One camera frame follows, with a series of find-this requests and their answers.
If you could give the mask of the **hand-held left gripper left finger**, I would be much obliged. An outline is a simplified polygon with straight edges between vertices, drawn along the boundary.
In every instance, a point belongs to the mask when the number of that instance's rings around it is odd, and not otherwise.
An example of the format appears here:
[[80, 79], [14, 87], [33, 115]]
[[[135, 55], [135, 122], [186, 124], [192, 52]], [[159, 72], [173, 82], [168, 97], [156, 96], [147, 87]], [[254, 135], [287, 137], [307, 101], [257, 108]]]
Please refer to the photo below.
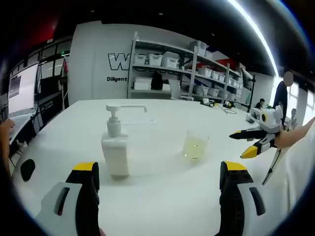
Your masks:
[[35, 220], [50, 236], [98, 236], [98, 191], [98, 163], [79, 163], [44, 196]]

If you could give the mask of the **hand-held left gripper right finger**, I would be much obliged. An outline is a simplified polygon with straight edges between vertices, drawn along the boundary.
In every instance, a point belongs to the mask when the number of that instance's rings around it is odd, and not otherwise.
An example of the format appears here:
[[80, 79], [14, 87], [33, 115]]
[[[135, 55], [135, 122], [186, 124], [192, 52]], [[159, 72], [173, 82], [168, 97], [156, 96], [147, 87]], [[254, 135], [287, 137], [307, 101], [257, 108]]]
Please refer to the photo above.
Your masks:
[[220, 235], [245, 236], [250, 233], [249, 220], [256, 220], [266, 209], [256, 185], [242, 164], [220, 164]]

